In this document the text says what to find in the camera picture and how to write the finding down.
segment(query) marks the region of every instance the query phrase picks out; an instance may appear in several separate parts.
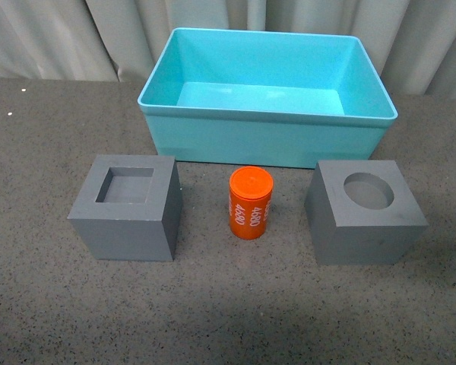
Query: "white curtain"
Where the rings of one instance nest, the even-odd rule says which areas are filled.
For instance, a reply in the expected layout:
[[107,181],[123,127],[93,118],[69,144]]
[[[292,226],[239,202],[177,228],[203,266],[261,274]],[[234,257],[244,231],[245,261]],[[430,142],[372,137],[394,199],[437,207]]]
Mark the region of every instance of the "white curtain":
[[0,77],[145,81],[176,27],[354,35],[390,92],[456,99],[456,0],[0,0]]

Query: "orange cylinder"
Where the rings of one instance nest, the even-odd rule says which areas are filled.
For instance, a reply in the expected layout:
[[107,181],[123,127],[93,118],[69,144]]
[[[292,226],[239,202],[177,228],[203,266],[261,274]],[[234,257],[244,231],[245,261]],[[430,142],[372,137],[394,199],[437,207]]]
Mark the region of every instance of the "orange cylinder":
[[253,240],[265,232],[271,206],[274,180],[266,170],[240,167],[230,177],[230,228],[244,240]]

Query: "circular hole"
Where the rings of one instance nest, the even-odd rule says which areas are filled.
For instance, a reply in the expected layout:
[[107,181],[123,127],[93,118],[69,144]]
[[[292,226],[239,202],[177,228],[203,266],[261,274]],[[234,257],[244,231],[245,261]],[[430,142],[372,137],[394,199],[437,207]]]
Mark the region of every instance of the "circular hole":
[[344,191],[358,205],[368,209],[384,209],[394,201],[392,188],[371,173],[354,173],[344,180]]

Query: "turquoise plastic bin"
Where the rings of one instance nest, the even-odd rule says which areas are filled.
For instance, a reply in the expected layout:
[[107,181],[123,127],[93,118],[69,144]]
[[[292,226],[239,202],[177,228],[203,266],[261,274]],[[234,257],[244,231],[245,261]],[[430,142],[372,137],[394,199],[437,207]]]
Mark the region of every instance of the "turquoise plastic bin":
[[315,168],[367,159],[397,111],[353,36],[175,29],[138,98],[159,154]]

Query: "foam block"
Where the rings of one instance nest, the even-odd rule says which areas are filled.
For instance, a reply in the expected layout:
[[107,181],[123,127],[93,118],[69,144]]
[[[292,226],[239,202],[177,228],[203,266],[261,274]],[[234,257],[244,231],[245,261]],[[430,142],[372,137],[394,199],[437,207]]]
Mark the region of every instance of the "foam block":
[[305,207],[321,265],[394,264],[428,226],[395,161],[319,161]]
[[181,209],[174,157],[98,155],[68,219],[96,259],[172,261]]

